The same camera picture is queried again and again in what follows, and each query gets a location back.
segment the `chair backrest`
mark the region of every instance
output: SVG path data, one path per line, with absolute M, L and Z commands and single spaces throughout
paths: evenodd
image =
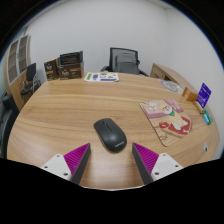
M 116 56 L 121 55 L 121 54 L 131 54 L 135 56 L 136 61 L 138 62 L 138 52 L 130 49 L 125 49 L 125 48 L 110 48 L 110 61 L 109 61 L 109 66 L 114 71 L 114 68 L 116 66 L 115 60 Z
M 33 81 L 33 77 L 36 75 L 36 63 L 33 63 L 27 67 L 26 80 Z
M 4 159 L 7 159 L 8 139 L 18 115 L 17 108 L 10 106 L 12 100 L 11 96 L 5 96 L 0 102 L 0 157 Z

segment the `cabinet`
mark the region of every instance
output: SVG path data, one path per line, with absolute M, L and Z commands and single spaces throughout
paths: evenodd
M 170 80 L 179 84 L 182 89 L 185 89 L 185 87 L 187 87 L 191 92 L 197 93 L 196 89 L 194 89 L 192 85 L 187 82 L 180 74 L 178 74 L 173 69 L 165 67 L 163 65 L 153 64 L 150 77 L 168 81 Z
M 30 36 L 26 35 L 13 42 L 5 55 L 4 79 L 7 94 L 12 94 L 19 110 L 22 109 L 23 97 L 20 92 L 23 89 L 23 81 L 26 78 L 26 68 L 29 63 L 29 41 Z M 25 102 L 31 94 L 25 96 Z

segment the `sticker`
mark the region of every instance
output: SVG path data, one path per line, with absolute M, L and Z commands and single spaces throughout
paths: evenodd
M 89 73 L 89 75 L 88 75 L 88 77 L 87 77 L 87 80 L 90 80 L 91 76 L 92 76 L 92 74 Z

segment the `ceiling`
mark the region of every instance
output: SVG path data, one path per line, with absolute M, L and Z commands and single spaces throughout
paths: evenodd
M 29 24 L 31 24 L 35 19 L 37 19 L 38 17 L 40 17 L 41 15 L 43 15 L 45 12 L 49 11 L 50 9 L 52 9 L 52 8 L 58 6 L 58 5 L 61 5 L 61 4 L 65 3 L 65 2 L 68 2 L 68 1 L 71 1 L 71 0 L 59 0 L 59 1 L 56 1 L 55 3 L 51 4 L 49 7 L 43 9 L 40 13 L 38 13 L 37 15 L 35 15 L 31 20 L 29 20 L 24 25 L 24 27 L 26 27 Z M 147 1 L 149 1 L 151 3 L 154 3 L 154 4 L 160 6 L 160 7 L 164 8 L 164 9 L 172 9 L 173 8 L 171 5 L 165 3 L 165 2 L 163 2 L 161 0 L 147 0 Z

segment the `white wall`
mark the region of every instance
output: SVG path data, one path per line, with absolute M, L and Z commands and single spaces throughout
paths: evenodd
M 167 45 L 164 66 L 181 74 L 196 90 L 204 82 L 212 91 L 208 106 L 217 122 L 220 144 L 213 159 L 224 148 L 224 72 L 222 64 L 204 33 L 185 15 L 167 9 Z
M 26 34 L 43 83 L 45 61 L 83 50 L 85 71 L 99 71 L 109 65 L 110 47 L 137 50 L 140 69 L 150 74 L 164 54 L 166 26 L 165 9 L 145 0 L 73 0 L 36 19 Z
M 220 133 L 213 159 L 224 147 L 224 74 L 213 47 L 182 13 L 145 0 L 73 0 L 40 16 L 27 29 L 31 63 L 46 81 L 44 61 L 83 50 L 85 71 L 109 65 L 109 48 L 139 52 L 140 68 L 150 74 L 152 63 L 170 67 L 199 91 L 204 82 L 212 94 L 208 106 Z

